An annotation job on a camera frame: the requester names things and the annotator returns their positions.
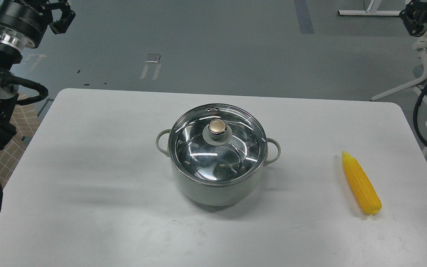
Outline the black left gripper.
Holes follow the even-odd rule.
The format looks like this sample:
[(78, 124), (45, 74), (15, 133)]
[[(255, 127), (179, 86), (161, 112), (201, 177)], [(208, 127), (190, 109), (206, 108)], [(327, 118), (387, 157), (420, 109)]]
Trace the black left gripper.
[(59, 20), (53, 22), (51, 12), (43, 12), (38, 6), (39, 0), (4, 0), (0, 5), (0, 33), (11, 29), (29, 39), (28, 48), (38, 48), (50, 26), (54, 34), (67, 32), (76, 14), (67, 1), (49, 4), (50, 10), (61, 10)]

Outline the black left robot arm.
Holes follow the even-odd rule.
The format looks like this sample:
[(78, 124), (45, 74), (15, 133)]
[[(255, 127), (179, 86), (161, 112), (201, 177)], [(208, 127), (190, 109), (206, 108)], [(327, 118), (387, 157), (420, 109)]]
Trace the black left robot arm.
[(0, 151), (16, 135), (10, 123), (17, 105), (29, 105), (48, 97), (40, 83), (14, 76), (11, 67), (22, 61), (25, 48), (36, 49), (48, 28), (65, 33), (75, 12), (66, 0), (4, 0), (0, 5)]

